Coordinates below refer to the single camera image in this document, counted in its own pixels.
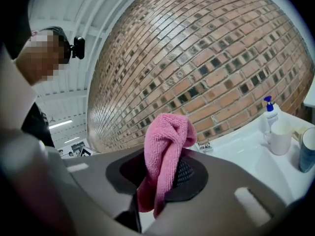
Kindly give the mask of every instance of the pink towel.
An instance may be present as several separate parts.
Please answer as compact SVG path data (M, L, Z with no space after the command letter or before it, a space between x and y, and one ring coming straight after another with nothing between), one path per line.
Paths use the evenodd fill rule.
M172 189L182 148L197 141L197 134L186 116L160 114L151 123L144 141L147 176L137 196L140 212L154 209L154 217L163 210L164 196Z

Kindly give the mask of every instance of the person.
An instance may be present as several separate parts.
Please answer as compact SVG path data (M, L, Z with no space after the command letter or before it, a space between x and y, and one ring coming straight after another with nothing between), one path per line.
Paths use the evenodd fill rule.
M8 58L6 55L7 51L4 50L4 48L2 48L1 52L3 56ZM27 115L24 116L25 120L23 120L22 125L22 120L16 120L17 123L15 127L20 126L24 132L35 136L46 146L54 147L49 131L49 122L46 115L35 104L36 94L32 92L31 86L34 86L39 82L49 80L54 75L54 71L60 69L60 65L67 64L69 59L70 44L63 29L60 27L49 27L40 31L32 32L31 37L24 44L17 58L11 64L8 64L3 71L1 71L3 75L0 78L1 80L5 80L5 78L8 79L8 77L10 77L12 82L20 81L20 84L16 83L16 90L21 90L24 94L29 92L29 97L25 96L22 98L21 95L16 95L16 101L20 101L23 105L23 102L28 101L28 103L30 103L29 98L32 99L31 106ZM14 121L10 121L11 124L8 123L9 120L13 119L13 117L10 118L12 115L10 110L3 108L1 112L3 114L6 113L6 115L1 115L1 127L6 127L7 125L14 126Z

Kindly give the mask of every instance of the ceiling light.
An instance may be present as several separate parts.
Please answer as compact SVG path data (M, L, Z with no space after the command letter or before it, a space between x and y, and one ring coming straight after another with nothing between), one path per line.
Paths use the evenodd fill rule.
M68 123L70 123L70 122L72 122L72 120L67 120L67 121L64 121L64 122L62 122L62 123L58 123L58 124L56 124L56 125L49 126L49 129L56 128L56 127L59 127L59 126L61 126L61 125L65 125L65 124L68 124Z
M64 142L64 143L66 144L66 143L71 142L71 141L73 141L73 140L75 140L75 139L78 139L78 138L79 138L79 136L76 137L76 138L73 138L73 139L71 139L71 140L69 140L69 141L66 141L66 142Z

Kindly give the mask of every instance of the white counter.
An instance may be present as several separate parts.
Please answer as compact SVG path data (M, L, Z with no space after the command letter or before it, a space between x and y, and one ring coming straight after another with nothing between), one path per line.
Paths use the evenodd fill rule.
M314 127L287 113L282 113L282 118L290 121L293 127ZM274 155L263 136L265 125L264 116L260 116L244 127L213 140L211 146L214 149L207 154L239 165L290 204L306 194L315 177L315 167L307 173L299 171L300 147L293 138L288 153Z

